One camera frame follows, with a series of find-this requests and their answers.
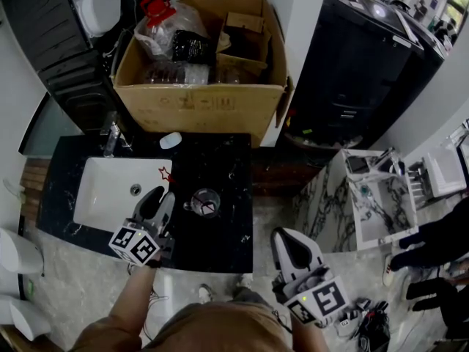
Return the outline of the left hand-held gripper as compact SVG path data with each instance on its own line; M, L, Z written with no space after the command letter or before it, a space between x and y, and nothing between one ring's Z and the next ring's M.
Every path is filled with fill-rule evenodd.
M175 195L158 186L137 203L134 219L125 219L114 231L108 246L120 259L137 266L146 265L160 252L161 257L170 259L174 250L174 238L166 230L175 204ZM145 221L157 214L157 226Z

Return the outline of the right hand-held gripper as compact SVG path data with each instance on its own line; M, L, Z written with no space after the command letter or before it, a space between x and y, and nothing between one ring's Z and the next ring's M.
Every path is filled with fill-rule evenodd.
M291 231L291 235L296 267L316 269L290 282L278 276L273 282L273 293L277 301L303 325L313 323L325 327L350 304L344 283L328 265L322 265L322 252L315 241L296 230ZM276 269L282 274L291 274L294 266L283 228L272 231L271 248Z

